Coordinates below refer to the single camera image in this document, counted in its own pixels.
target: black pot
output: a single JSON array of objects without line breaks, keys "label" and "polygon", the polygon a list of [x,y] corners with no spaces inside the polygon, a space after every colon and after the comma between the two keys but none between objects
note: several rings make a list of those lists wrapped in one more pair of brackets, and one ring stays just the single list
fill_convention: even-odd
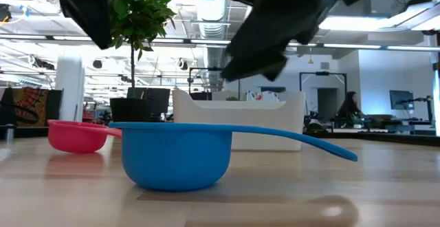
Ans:
[{"label": "black pot", "polygon": [[110,108],[114,122],[148,122],[151,119],[150,105],[147,100],[112,98]]}]

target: computer monitor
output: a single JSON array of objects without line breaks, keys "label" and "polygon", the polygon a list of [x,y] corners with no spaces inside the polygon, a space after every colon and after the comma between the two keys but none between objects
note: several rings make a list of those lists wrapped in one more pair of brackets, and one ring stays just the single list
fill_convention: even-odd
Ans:
[{"label": "computer monitor", "polygon": [[391,109],[414,110],[413,102],[402,102],[413,98],[413,93],[410,91],[390,90]]}]

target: woman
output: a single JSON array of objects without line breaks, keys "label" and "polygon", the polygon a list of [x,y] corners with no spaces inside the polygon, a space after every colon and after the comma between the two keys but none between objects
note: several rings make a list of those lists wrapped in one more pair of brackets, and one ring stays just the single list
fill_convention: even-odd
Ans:
[{"label": "woman", "polygon": [[350,91],[346,94],[346,98],[344,103],[342,103],[341,108],[338,111],[339,118],[345,118],[346,123],[349,126],[353,126],[354,118],[360,118],[362,115],[362,111],[358,108],[358,100],[356,98],[356,92]]}]

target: wall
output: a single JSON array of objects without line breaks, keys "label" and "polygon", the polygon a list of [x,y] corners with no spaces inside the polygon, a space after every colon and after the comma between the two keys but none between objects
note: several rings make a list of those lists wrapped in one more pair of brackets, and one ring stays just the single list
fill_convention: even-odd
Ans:
[{"label": "wall", "polygon": [[[286,87],[286,91],[299,91],[299,73],[300,72],[320,72],[321,62],[330,63],[330,72],[338,71],[338,61],[332,59],[329,55],[313,55],[313,64],[309,64],[310,56],[304,55],[300,58],[293,55],[289,57],[286,67],[280,76],[271,82],[264,76],[252,76],[241,80],[241,91],[260,91],[261,86],[269,87]],[[302,90],[306,93],[307,108],[309,111],[318,107],[317,88],[337,88],[338,91],[344,91],[344,85],[334,76],[310,76],[305,80],[307,75],[302,76]],[[226,83],[225,90],[238,91],[238,81]]]},{"label": "wall", "polygon": [[[424,41],[418,45],[427,46]],[[390,90],[412,91],[415,98],[432,95],[432,65],[428,52],[359,50],[338,61],[347,73],[348,90],[356,91],[359,106],[366,114],[393,114],[408,118],[402,110],[392,110]],[[426,103],[416,102],[411,117],[428,119]]]},{"label": "wall", "polygon": [[[346,73],[347,91],[360,92],[359,51],[351,52],[338,61],[338,70]],[[339,91],[339,106],[344,102],[345,94]]]},{"label": "wall", "polygon": [[405,52],[359,51],[360,102],[365,114],[408,118],[404,111],[392,110],[390,102],[390,90],[408,90],[404,58]]}]

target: blue scoop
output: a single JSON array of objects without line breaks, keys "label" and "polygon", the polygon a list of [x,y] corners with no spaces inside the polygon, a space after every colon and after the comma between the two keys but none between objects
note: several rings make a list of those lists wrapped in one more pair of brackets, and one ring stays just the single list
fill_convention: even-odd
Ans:
[{"label": "blue scoop", "polygon": [[303,134],[241,125],[116,122],[122,129],[122,165],[138,185],[161,191],[205,188],[229,166],[232,132],[258,133],[298,140],[356,162],[356,154]]}]

